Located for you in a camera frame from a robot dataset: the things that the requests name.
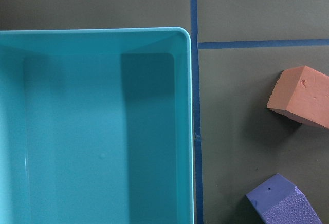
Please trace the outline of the teal plastic bin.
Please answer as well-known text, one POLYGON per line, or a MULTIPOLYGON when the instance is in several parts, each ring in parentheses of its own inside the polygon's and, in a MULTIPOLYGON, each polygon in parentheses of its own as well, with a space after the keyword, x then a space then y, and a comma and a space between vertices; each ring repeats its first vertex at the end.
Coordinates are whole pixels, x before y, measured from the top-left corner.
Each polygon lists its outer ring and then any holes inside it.
POLYGON ((180 27, 1 32, 1 223, 194 223, 180 27))

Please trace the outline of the purple foam block left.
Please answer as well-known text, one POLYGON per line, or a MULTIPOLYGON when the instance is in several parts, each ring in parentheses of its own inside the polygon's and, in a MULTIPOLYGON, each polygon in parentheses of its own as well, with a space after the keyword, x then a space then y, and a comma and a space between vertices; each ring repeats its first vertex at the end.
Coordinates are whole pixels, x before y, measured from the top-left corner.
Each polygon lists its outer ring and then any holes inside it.
POLYGON ((246 194, 263 223, 322 223, 306 196, 275 174, 246 194))

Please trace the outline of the orange foam block left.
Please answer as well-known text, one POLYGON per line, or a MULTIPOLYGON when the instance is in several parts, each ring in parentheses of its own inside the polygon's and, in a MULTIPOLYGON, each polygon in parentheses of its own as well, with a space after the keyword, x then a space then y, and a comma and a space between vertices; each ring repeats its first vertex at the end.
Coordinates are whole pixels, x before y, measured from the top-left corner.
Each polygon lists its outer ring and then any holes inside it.
POLYGON ((308 66, 284 70, 267 108, 296 122, 328 129, 328 76, 308 66))

